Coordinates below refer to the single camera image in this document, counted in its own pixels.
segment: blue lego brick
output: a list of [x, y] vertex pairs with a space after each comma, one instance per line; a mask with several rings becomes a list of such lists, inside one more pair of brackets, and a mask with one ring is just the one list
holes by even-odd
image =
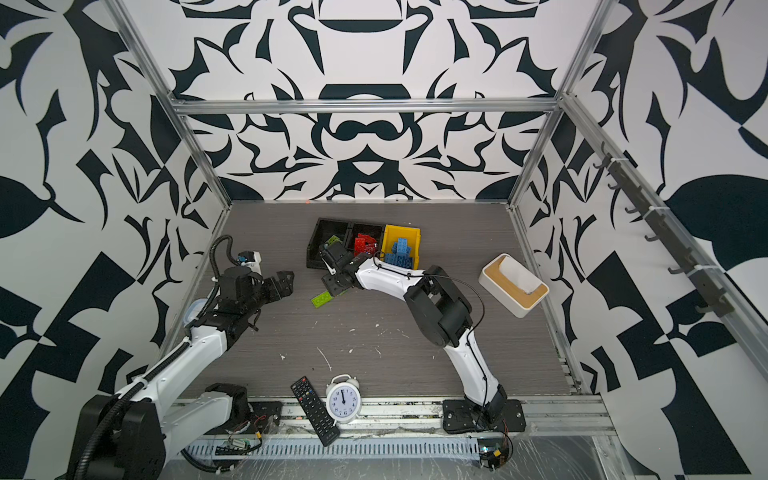
[[405, 238], [397, 239], [397, 253], [403, 255], [408, 253], [408, 240]]

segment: metal vent grate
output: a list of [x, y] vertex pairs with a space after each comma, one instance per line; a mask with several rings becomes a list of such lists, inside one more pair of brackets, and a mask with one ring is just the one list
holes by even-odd
[[476, 439], [339, 439], [323, 447], [317, 439], [271, 439], [250, 455], [214, 455], [223, 440], [198, 440], [187, 449], [198, 458], [250, 458], [269, 460], [362, 458], [460, 458], [477, 460]]

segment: clock face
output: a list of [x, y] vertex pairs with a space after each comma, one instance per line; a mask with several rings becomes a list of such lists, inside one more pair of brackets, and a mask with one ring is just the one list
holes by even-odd
[[348, 386], [341, 386], [333, 390], [328, 399], [328, 408], [341, 419], [354, 414], [359, 404], [360, 399], [357, 398], [357, 392]]

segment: black remote control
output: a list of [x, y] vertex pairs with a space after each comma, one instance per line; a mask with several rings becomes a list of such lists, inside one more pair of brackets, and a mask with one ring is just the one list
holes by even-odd
[[326, 404], [317, 395], [310, 381], [303, 376], [291, 385], [290, 389], [293, 390], [293, 395], [304, 409], [306, 417], [310, 420], [323, 446], [327, 447], [339, 438], [341, 435], [339, 427], [333, 424], [334, 420], [326, 410]]

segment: green lego brick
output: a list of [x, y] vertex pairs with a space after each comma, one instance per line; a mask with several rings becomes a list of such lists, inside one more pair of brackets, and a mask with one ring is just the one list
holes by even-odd
[[320, 295], [312, 299], [312, 304], [315, 306], [315, 308], [320, 308], [331, 300], [333, 300], [333, 297], [330, 293], [322, 292]]
[[341, 241], [341, 239], [340, 239], [340, 238], [338, 238], [336, 235], [333, 235], [333, 236], [332, 236], [332, 237], [330, 237], [328, 240], [326, 240], [326, 245], [330, 247], [330, 246], [331, 246], [331, 245], [333, 245], [334, 243], [338, 243], [338, 242], [340, 242], [340, 241]]

